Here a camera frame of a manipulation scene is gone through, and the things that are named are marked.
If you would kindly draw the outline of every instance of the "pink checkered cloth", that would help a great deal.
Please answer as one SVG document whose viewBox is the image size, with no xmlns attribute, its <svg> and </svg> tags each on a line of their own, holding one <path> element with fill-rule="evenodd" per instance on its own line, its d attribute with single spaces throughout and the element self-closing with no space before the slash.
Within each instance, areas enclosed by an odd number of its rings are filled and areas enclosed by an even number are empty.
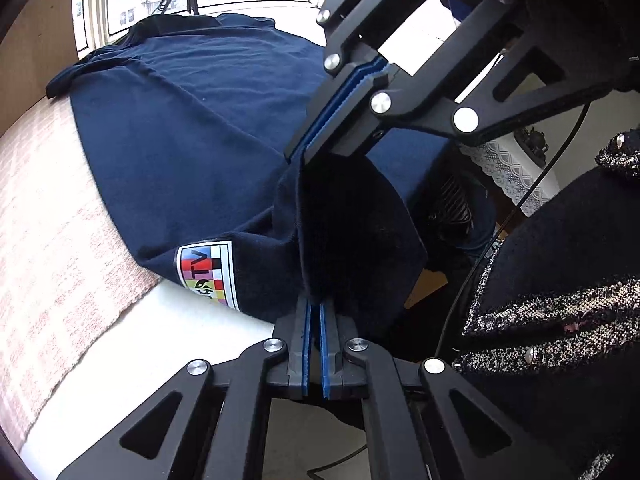
<svg viewBox="0 0 640 480">
<path fill-rule="evenodd" d="M 69 98 L 0 137 L 0 425 L 20 449 L 53 389 L 159 278 L 98 195 Z"/>
</svg>

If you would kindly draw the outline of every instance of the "brown wall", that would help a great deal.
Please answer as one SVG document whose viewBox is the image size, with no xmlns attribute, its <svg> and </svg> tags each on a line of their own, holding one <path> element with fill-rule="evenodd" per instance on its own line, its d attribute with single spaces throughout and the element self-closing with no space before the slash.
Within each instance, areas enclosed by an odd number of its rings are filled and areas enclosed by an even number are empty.
<svg viewBox="0 0 640 480">
<path fill-rule="evenodd" d="M 0 135 L 77 60 L 71 0 L 29 0 L 0 43 Z"/>
</svg>

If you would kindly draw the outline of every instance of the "navy blue shirt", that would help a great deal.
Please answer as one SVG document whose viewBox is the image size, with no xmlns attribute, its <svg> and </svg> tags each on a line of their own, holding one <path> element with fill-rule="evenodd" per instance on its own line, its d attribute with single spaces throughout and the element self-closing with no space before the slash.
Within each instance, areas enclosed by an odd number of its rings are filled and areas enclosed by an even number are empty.
<svg viewBox="0 0 640 480">
<path fill-rule="evenodd" d="M 391 131 L 317 169 L 282 150 L 322 48 L 241 14 L 152 16 L 60 73 L 98 190 L 137 263 L 274 321 L 304 288 L 383 331 L 426 255 L 406 204 L 447 141 Z"/>
</svg>

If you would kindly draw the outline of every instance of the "lace doily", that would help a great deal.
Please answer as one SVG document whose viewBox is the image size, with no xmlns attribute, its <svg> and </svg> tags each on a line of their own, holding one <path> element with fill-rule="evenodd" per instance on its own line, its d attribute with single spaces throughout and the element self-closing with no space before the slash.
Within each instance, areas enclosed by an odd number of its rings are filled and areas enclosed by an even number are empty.
<svg viewBox="0 0 640 480">
<path fill-rule="evenodd" d="M 483 173 L 490 176 L 502 188 L 513 204 L 517 205 L 540 174 L 540 170 L 538 170 L 537 174 L 532 174 L 535 172 L 524 167 L 514 154 L 515 150 L 509 144 L 510 142 L 497 139 L 486 142 L 476 148 L 464 145 L 459 145 L 459 148 L 460 152 L 469 156 L 482 169 Z M 526 216 L 531 216 L 543 203 L 548 202 L 558 193 L 559 188 L 555 179 L 547 181 L 549 175 L 543 179 L 522 205 L 521 210 Z"/>
</svg>

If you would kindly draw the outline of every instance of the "multicolored label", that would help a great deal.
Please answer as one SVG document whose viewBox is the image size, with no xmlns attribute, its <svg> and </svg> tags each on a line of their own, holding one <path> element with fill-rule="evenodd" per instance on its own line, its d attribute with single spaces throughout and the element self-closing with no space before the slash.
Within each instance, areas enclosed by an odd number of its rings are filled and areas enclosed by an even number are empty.
<svg viewBox="0 0 640 480">
<path fill-rule="evenodd" d="M 175 265 L 186 288 L 210 301 L 240 310 L 231 241 L 198 242 L 180 247 Z"/>
</svg>

